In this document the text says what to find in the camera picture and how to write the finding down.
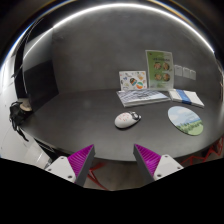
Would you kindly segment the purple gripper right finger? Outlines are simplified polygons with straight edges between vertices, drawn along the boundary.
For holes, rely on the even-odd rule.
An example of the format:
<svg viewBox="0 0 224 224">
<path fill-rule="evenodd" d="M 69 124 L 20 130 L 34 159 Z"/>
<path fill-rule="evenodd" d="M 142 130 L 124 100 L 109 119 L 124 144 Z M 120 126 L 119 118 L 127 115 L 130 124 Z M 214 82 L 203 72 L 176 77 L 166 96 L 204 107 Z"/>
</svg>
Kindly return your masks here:
<svg viewBox="0 0 224 224">
<path fill-rule="evenodd" d="M 160 180 L 183 168 L 168 154 L 159 155 L 138 144 L 134 145 L 133 154 L 145 184 Z"/>
</svg>

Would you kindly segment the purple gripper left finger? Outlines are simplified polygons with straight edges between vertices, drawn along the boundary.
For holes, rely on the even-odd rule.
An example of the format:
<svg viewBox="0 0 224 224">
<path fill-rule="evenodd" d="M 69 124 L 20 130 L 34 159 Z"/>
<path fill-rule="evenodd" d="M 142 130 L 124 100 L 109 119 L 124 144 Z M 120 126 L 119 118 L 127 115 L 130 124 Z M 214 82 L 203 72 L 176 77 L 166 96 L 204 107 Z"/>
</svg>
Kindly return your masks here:
<svg viewBox="0 0 224 224">
<path fill-rule="evenodd" d="M 68 157 L 58 157 L 46 168 L 46 171 L 78 186 L 83 186 L 94 156 L 94 145 L 89 145 Z"/>
</svg>

